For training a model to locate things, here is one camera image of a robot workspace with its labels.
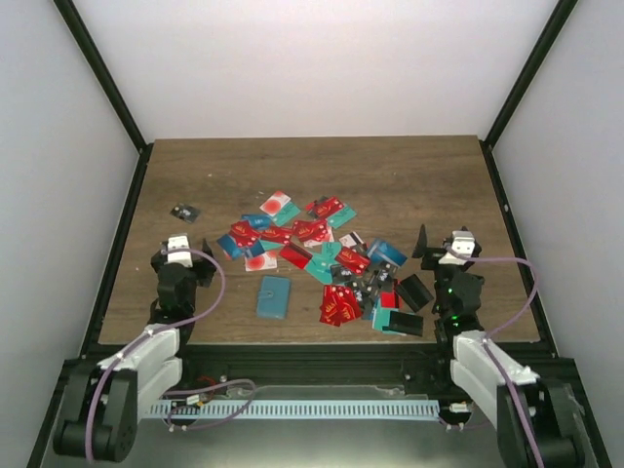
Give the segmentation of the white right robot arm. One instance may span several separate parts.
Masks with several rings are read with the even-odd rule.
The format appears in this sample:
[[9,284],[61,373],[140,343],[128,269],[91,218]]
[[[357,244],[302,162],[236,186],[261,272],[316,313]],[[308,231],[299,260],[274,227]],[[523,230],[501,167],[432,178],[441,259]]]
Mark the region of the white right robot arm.
[[433,368],[434,383],[447,393],[467,393],[495,430],[505,466],[582,467],[583,421],[570,387],[520,364],[479,321],[485,280],[469,269],[481,262],[480,253],[465,228],[438,248],[419,230],[412,255],[434,275],[435,336],[445,359]]

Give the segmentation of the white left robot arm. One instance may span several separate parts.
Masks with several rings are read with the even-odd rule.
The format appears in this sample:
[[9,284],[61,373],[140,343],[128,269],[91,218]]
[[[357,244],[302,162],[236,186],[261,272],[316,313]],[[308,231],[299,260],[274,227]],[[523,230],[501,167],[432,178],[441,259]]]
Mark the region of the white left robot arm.
[[151,266],[157,296],[141,334],[110,357],[77,366],[68,378],[53,436],[58,455],[122,462],[151,406],[171,388],[186,394],[198,385],[198,368],[181,354],[202,316],[197,290],[222,270],[209,244],[194,249],[184,234],[165,241]]

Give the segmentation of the blue leather card holder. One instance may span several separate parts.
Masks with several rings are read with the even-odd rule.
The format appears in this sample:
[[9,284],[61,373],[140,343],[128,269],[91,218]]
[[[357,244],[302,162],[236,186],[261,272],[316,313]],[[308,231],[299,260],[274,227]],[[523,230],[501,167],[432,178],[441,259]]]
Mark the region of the blue leather card holder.
[[257,294],[256,316],[284,320],[288,313],[291,283],[285,277],[264,276]]

